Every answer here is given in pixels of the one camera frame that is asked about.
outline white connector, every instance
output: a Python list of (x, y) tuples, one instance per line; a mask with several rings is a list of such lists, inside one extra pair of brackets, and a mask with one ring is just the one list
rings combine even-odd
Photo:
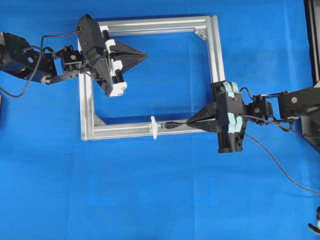
[(155, 116), (151, 116), (151, 124), (149, 124), (150, 133), (153, 135), (153, 139), (157, 139), (159, 126), (156, 122)]

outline wire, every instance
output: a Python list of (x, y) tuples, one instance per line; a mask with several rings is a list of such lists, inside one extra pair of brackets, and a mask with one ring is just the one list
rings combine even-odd
[(34, 45), (28, 46), (28, 47), (25, 47), (24, 49), (22, 49), (22, 52), (29, 51), (29, 50), (31, 50), (31, 49), (38, 49), (38, 50), (40, 50), (40, 47), (39, 47), (39, 46), (34, 46)]
[(286, 127), (286, 126), (283, 126), (283, 125), (280, 124), (280, 123), (277, 123), (277, 122), (275, 122), (275, 121), (269, 121), (269, 120), (263, 119), (263, 118), (261, 118), (261, 117), (250, 116), (250, 115), (242, 115), (242, 114), (238, 114), (238, 116), (241, 116), (241, 117), (244, 117), (244, 118), (247, 118), (247, 119), (260, 120), (260, 121), (263, 121), (263, 122), (268, 123), (268, 124), (277, 125), (278, 127), (282, 128), (282, 129), (285, 129), (285, 130), (287, 130), (287, 131), (293, 132), (293, 133), (298, 134), (298, 135), (303, 136), (303, 137), (320, 139), (320, 136), (312, 136), (312, 135), (303, 134), (302, 132), (299, 132), (299, 131), (293, 130), (293, 129), (291, 129), (291, 128), (288, 128), (288, 127)]
[[(29, 50), (31, 50), (31, 49), (38, 49), (38, 50), (40, 50), (41, 48), (39, 47), (39, 46), (28, 46), (28, 47), (25, 47), (24, 49), (22, 49), (22, 52), (25, 52), (25, 51), (29, 51)], [(53, 50), (51, 47), (49, 47), (49, 46), (46, 46), (45, 48), (43, 48), (43, 51), (45, 51), (45, 50), (49, 50), (49, 52), (51, 52), (51, 53), (54, 53), (55, 52), (55, 50)]]
[(290, 182), (292, 182), (295, 186), (297, 186), (298, 188), (301, 188), (307, 192), (310, 193), (314, 193), (314, 194), (320, 194), (320, 191), (315, 191), (312, 189), (309, 189), (299, 183), (297, 183), (295, 180), (292, 179), (292, 177), (290, 177), (287, 172), (285, 171), (285, 169), (281, 166), (281, 164), (278, 162), (278, 160), (275, 158), (275, 156), (273, 156), (273, 154), (261, 143), (259, 142), (256, 138), (254, 138), (253, 136), (245, 133), (245, 135), (250, 138), (252, 141), (254, 141), (256, 144), (258, 144), (263, 150), (265, 150), (265, 152), (270, 156), (270, 158), (274, 161), (274, 163), (278, 166), (278, 168), (281, 170), (281, 172), (286, 176), (287, 179), (290, 180)]
[(250, 90), (247, 87), (243, 87), (240, 89), (240, 93), (242, 93), (243, 90), (246, 90), (246, 92), (248, 93), (248, 97), (253, 100), (254, 98), (251, 96), (250, 94)]
[(43, 49), (43, 46), (44, 46), (44, 40), (45, 40), (45, 38), (63, 38), (63, 37), (72, 36), (72, 35), (77, 34), (77, 33), (79, 33), (79, 32), (80, 32), (80, 31), (73, 31), (73, 32), (66, 33), (66, 34), (56, 34), (56, 35), (44, 35), (44, 36), (42, 36), (42, 38), (41, 38), (41, 45), (40, 45), (40, 54), (39, 54), (38, 61), (36, 62), (35, 68), (34, 68), (32, 74), (31, 74), (29, 80), (28, 80), (28, 81), (26, 82), (26, 84), (24, 85), (24, 88), (23, 88), (23, 90), (21, 91), (21, 93), (19, 93), (18, 95), (13, 95), (13, 94), (7, 92), (6, 90), (4, 90), (2, 87), (0, 87), (0, 91), (4, 92), (5, 94), (7, 94), (8, 96), (10, 96), (10, 97), (12, 97), (12, 98), (16, 98), (16, 99), (17, 99), (17, 98), (22, 97), (22, 96), (25, 94), (25, 92), (26, 92), (26, 90), (27, 90), (27, 88), (28, 88), (31, 80), (34, 78), (34, 76), (35, 76), (35, 74), (36, 74), (36, 72), (37, 72), (37, 70), (38, 70), (38, 68), (39, 68), (39, 65), (40, 65), (40, 62), (41, 62), (41, 59), (42, 59), (42, 56), (43, 56), (42, 52), (43, 52), (43, 50), (44, 50), (44, 49)]

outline blue cloth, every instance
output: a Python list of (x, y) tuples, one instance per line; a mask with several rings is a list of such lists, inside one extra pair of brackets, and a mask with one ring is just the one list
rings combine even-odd
[[(217, 15), (228, 81), (253, 94), (312, 86), (302, 0), (3, 0), (0, 31), (39, 45), (95, 19)], [(125, 74), (128, 89), (106, 98), (94, 85), (96, 113), (109, 122), (188, 117), (210, 102), (205, 42), (195, 34), (121, 37), (148, 54)], [(54, 49), (76, 37), (48, 39)], [(0, 72), (0, 86), (25, 82)], [(32, 83), (3, 96), (0, 119), (1, 240), (316, 239), (318, 196), (291, 184), (249, 139), (218, 154), (210, 133), (81, 141), (76, 79)], [(319, 154), (301, 137), (249, 123), (299, 183), (319, 189)]]

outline metal bracket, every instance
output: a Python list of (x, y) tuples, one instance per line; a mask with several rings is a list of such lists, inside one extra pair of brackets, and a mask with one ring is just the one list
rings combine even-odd
[[(99, 22), (99, 25), (101, 30), (105, 29), (107, 26), (109, 35), (112, 37), (194, 32), (207, 43), (211, 83), (225, 80), (217, 16), (101, 21)], [(79, 74), (79, 97), (82, 140), (130, 138), (153, 135), (150, 132), (150, 122), (107, 125), (96, 116), (93, 84), (91, 78), (86, 74)], [(174, 121), (185, 122), (187, 120), (174, 119)], [(157, 121), (157, 124), (161, 125), (165, 122), (167, 121)], [(173, 129), (159, 128), (157, 135), (198, 132), (203, 132), (203, 130), (192, 128), (184, 124)]]
[(208, 40), (207, 30), (205, 28), (196, 28), (194, 33), (198, 35), (202, 40)]

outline white plastic clip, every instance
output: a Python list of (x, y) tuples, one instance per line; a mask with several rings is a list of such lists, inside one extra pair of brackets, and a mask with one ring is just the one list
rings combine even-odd
[(108, 41), (105, 42), (105, 48), (106, 48), (108, 54), (111, 53), (110, 47), (115, 46), (115, 45), (116, 45), (116, 42), (114, 39), (109, 39)]
[(149, 124), (150, 133), (153, 135), (153, 139), (157, 139), (158, 135), (158, 124), (156, 122), (155, 116), (151, 116), (151, 124)]

